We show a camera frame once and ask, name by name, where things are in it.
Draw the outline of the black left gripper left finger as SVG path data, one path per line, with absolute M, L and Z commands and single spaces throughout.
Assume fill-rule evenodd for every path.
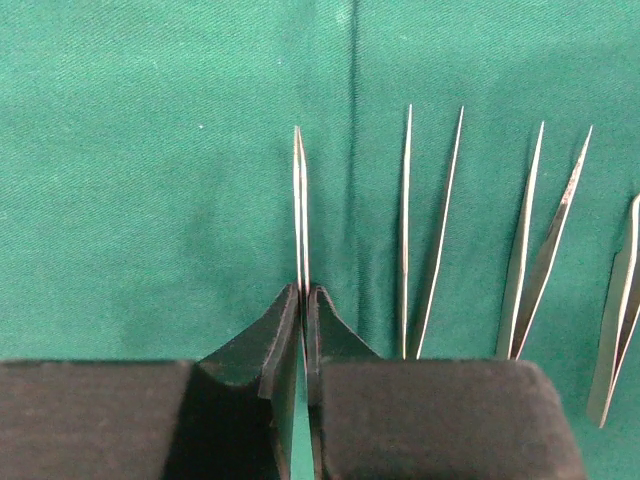
M 199 361 L 5 361 L 5 479 L 287 479 L 299 293 Z

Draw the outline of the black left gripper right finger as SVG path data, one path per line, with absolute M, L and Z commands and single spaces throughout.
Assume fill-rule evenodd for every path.
M 319 479 L 582 479 L 560 397 L 519 360 L 388 360 L 311 289 L 306 374 Z

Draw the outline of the dark green surgical cloth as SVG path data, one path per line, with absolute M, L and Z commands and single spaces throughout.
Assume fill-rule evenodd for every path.
M 494 353 L 541 125 L 536 255 L 586 160 L 523 355 L 592 479 L 639 475 L 639 345 L 608 421 L 585 407 L 612 260 L 639 190 L 635 1 L 5 1 L 1 354 L 197 358 L 296 277 L 294 127 L 310 260 L 344 321 L 396 347 L 449 217 L 422 353 Z

